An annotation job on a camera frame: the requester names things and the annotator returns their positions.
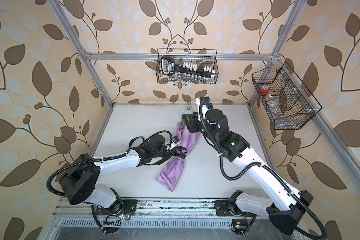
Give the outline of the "black socket tool set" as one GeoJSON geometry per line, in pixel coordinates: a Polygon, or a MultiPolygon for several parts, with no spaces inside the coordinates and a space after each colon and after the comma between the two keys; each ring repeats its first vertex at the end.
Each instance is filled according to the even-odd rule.
{"type": "Polygon", "coordinates": [[[216,71],[209,70],[207,66],[201,69],[198,68],[196,63],[184,62],[182,60],[176,62],[175,59],[170,56],[163,56],[160,60],[160,66],[162,73],[170,77],[175,74],[178,76],[180,76],[180,74],[186,74],[186,76],[190,74],[206,78],[214,78],[216,75],[216,71]]]}

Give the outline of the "pink purple wrapping paper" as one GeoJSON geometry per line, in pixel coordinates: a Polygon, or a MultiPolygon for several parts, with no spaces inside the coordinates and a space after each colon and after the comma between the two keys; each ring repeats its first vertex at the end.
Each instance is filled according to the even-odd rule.
{"type": "Polygon", "coordinates": [[[156,181],[173,192],[180,180],[180,177],[185,168],[185,157],[188,156],[196,147],[200,133],[190,133],[187,127],[182,127],[180,123],[177,124],[177,136],[180,138],[180,146],[185,147],[187,152],[184,157],[175,157],[167,163],[162,171],[159,173],[156,181]]]}

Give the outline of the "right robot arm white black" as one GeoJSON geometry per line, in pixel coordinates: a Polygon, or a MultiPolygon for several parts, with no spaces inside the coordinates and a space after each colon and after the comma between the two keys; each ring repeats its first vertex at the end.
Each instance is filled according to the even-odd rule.
{"type": "Polygon", "coordinates": [[[191,133],[201,133],[218,152],[225,179],[235,181],[248,174],[268,195],[263,198],[236,191],[229,203],[233,215],[252,213],[268,218],[285,235],[290,236],[297,231],[312,240],[327,239],[324,224],[309,208],[313,196],[288,184],[241,135],[230,131],[228,119],[222,111],[203,106],[197,113],[184,114],[183,119],[191,133]],[[321,230],[319,236],[298,227],[304,214],[308,214],[318,225],[321,230]]]}

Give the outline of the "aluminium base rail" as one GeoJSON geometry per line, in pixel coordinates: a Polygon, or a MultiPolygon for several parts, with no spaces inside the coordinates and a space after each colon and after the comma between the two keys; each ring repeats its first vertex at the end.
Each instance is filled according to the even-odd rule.
{"type": "MultiPolygon", "coordinates": [[[[124,216],[130,218],[182,218],[182,219],[212,219],[234,218],[229,211],[216,206],[218,199],[194,198],[125,198],[126,210],[124,216]]],[[[80,203],[70,205],[68,200],[61,199],[56,206],[53,217],[91,217],[90,204],[80,203]]]]}

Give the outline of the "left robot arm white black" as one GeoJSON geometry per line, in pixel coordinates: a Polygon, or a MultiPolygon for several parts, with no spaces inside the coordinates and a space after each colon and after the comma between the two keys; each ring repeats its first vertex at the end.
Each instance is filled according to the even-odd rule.
{"type": "Polygon", "coordinates": [[[98,180],[118,171],[152,165],[152,159],[159,159],[154,164],[161,165],[177,153],[176,147],[181,142],[178,136],[170,136],[167,142],[159,131],[134,147],[129,142],[128,149],[120,155],[91,158],[88,154],[80,155],[73,164],[62,167],[48,178],[47,189],[58,196],[66,197],[71,205],[87,203],[98,205],[110,212],[118,212],[122,199],[115,189],[98,184],[98,180]]]}

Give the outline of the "pink fake rose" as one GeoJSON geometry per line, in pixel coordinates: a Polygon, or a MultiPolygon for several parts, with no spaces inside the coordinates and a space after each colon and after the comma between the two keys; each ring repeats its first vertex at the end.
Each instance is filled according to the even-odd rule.
{"type": "Polygon", "coordinates": [[[188,124],[188,117],[182,116],[180,123],[181,129],[183,130],[187,126],[187,124],[188,124]]]}

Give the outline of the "pale green fake flower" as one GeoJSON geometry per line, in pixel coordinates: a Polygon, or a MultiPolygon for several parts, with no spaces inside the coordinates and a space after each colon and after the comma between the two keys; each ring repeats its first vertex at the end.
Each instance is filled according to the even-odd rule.
{"type": "Polygon", "coordinates": [[[180,117],[182,118],[184,115],[192,115],[191,106],[186,106],[184,110],[181,110],[180,117]]]}

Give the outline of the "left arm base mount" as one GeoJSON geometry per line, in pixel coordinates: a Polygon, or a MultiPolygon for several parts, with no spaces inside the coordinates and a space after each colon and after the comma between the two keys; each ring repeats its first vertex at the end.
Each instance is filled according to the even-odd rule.
{"type": "Polygon", "coordinates": [[[101,215],[115,215],[115,216],[129,216],[133,215],[137,210],[138,200],[135,199],[122,199],[117,200],[116,203],[112,204],[109,208],[103,208],[97,206],[97,210],[100,211],[101,215]]]}

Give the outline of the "red capped clear bottle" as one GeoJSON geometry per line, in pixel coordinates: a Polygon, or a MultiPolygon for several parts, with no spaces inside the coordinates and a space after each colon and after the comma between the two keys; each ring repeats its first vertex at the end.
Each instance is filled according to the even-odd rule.
{"type": "Polygon", "coordinates": [[[270,87],[262,85],[260,87],[260,92],[265,101],[265,109],[272,113],[282,112],[281,102],[278,96],[271,94],[270,87]]]}

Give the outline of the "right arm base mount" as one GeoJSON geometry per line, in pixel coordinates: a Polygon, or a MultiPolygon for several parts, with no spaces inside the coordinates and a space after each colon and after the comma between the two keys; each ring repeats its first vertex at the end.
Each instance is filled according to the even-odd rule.
{"type": "Polygon", "coordinates": [[[233,207],[233,204],[228,200],[216,200],[214,203],[216,215],[218,217],[253,217],[253,213],[244,213],[237,207],[233,207]]]}

